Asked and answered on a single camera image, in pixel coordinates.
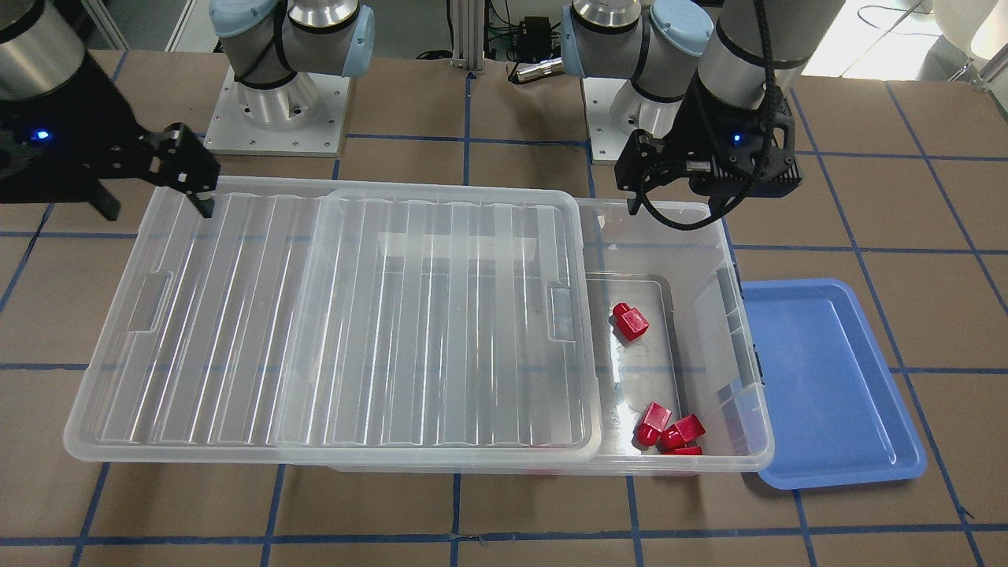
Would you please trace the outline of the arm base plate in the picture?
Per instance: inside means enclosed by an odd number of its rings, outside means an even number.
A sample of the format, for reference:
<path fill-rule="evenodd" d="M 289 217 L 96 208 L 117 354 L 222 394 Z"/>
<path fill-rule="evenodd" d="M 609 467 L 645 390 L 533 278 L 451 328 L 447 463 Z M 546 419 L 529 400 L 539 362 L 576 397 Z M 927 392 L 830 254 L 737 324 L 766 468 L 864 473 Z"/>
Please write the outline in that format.
<path fill-rule="evenodd" d="M 337 158 L 352 80 L 298 74 L 272 90 L 237 82 L 228 69 L 204 144 L 214 154 Z"/>
<path fill-rule="evenodd" d="M 630 135 L 638 129 L 661 139 L 670 132 L 682 101 L 656 102 L 642 96 L 630 80 L 582 79 L 584 118 L 591 145 L 591 161 L 614 165 Z"/>

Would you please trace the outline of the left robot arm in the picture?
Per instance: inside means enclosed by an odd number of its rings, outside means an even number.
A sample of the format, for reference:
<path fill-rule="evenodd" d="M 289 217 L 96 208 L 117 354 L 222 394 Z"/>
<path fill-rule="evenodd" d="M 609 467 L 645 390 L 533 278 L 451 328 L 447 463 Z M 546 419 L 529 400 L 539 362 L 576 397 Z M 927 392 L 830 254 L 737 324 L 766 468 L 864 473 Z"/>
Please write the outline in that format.
<path fill-rule="evenodd" d="M 627 80 L 642 101 L 673 105 L 668 127 L 643 118 L 617 159 L 628 211 L 690 231 L 746 198 L 802 184 L 786 92 L 816 53 L 841 1 L 573 1 L 561 18 L 570 76 Z"/>

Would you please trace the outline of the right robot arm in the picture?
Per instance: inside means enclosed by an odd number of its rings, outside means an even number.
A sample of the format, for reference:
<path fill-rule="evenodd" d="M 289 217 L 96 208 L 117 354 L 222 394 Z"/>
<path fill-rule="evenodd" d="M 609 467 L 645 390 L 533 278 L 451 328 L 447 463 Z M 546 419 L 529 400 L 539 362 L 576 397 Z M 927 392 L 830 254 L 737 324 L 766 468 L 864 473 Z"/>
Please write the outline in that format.
<path fill-rule="evenodd" d="M 4 204 L 87 203 L 115 221 L 104 180 L 138 179 L 213 215 L 216 158 L 183 123 L 143 127 L 49 2 L 2 3 L 1 118 Z"/>

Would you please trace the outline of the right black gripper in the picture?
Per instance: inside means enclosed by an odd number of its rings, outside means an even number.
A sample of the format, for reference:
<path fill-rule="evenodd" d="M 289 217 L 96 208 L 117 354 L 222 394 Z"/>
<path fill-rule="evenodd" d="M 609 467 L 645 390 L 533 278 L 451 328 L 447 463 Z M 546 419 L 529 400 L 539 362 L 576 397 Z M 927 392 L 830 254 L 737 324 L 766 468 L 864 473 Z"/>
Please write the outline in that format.
<path fill-rule="evenodd" d="M 120 202 L 103 180 L 141 177 L 187 197 L 211 219 L 221 165 L 187 125 L 141 126 L 125 102 L 4 102 L 4 204 L 87 203 L 116 221 Z"/>

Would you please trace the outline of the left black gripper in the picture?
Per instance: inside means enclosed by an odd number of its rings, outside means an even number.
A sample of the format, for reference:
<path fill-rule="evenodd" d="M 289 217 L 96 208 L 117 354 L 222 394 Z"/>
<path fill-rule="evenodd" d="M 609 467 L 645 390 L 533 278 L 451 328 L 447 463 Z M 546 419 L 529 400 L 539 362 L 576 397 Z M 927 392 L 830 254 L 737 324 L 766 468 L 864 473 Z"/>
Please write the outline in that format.
<path fill-rule="evenodd" d="M 781 90 L 768 117 L 765 105 L 742 109 L 717 100 L 705 87 L 689 87 L 673 128 L 663 139 L 634 130 L 615 165 L 615 180 L 628 193 L 628 212 L 645 209 L 659 216 L 648 194 L 686 175 L 699 196 L 736 196 L 761 164 L 764 141 L 768 162 L 747 194 L 750 198 L 783 198 L 802 184 L 795 156 L 795 118 Z M 702 164 L 687 173 L 687 161 Z"/>

